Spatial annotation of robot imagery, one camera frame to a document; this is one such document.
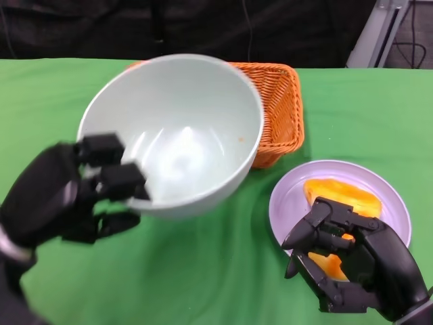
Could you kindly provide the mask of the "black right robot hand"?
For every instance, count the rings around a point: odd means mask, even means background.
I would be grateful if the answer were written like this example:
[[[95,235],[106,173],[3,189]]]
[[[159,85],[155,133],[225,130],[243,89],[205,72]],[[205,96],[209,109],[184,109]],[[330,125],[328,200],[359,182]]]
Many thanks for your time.
[[[325,313],[373,308],[393,324],[431,324],[432,290],[396,232],[349,205],[318,197],[281,245],[285,277],[300,274]]]

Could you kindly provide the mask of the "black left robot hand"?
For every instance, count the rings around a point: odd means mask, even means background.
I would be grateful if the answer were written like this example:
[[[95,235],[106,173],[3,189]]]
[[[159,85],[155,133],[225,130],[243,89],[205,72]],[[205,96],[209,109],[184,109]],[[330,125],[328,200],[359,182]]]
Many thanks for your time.
[[[94,212],[103,200],[149,200],[143,176],[121,162],[124,146],[114,133],[60,142],[43,150],[19,175],[1,204],[1,227],[22,248],[36,248],[55,237],[93,244],[140,222],[131,211]]]

